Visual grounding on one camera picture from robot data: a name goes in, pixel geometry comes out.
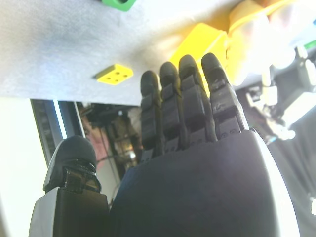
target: robotic hand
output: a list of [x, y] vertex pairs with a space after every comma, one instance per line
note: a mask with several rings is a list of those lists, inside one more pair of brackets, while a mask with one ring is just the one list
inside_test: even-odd
[[30, 237], [299, 236], [281, 174], [219, 61], [209, 53], [201, 63], [210, 98], [189, 55], [179, 73], [163, 64], [161, 92], [157, 76], [143, 74], [142, 162], [125, 174], [110, 212], [91, 145], [61, 143]]

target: yellow domino block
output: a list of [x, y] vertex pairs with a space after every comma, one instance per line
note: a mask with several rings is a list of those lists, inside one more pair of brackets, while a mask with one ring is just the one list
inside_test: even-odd
[[97, 81], [117, 85], [122, 81], [131, 78], [134, 75], [133, 70], [120, 64], [114, 64], [96, 75]]
[[199, 23], [180, 44], [176, 52], [170, 58], [170, 62], [178, 68], [180, 59], [184, 55], [191, 55], [197, 62], [197, 66], [203, 78], [204, 88], [208, 93], [208, 86], [203, 74], [201, 59], [205, 54], [211, 52], [218, 58], [222, 66], [225, 67], [227, 43], [228, 38], [225, 31], [217, 30], [204, 23]]

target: table surface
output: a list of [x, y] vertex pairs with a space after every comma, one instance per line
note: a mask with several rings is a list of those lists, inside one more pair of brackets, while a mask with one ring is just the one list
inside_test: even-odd
[[[140, 77], [198, 23], [227, 30], [240, 0], [137, 0], [128, 12], [99, 0], [0, 2], [0, 96], [139, 105]], [[95, 75], [119, 63], [119, 85]]]

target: green object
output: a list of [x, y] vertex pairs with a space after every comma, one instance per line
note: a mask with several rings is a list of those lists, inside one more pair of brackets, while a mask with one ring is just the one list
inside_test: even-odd
[[128, 11], [133, 6], [136, 0], [102, 0], [105, 5], [114, 7], [121, 11]]
[[316, 40], [304, 45], [305, 49], [315, 48], [316, 47]]

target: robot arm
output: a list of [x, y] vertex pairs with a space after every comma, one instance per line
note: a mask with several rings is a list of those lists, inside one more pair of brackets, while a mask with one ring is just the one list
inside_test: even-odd
[[[74, 138], [62, 142], [44, 189], [58, 182], [37, 201], [30, 237], [299, 236], [280, 172], [248, 128], [224, 70], [211, 53], [201, 64], [210, 98], [189, 55], [181, 59], [179, 73], [163, 64], [161, 92], [157, 76], [143, 74], [142, 162], [125, 174], [110, 212], [93, 159], [71, 154], [74, 148], [66, 143]], [[50, 218], [43, 210], [51, 210]]]

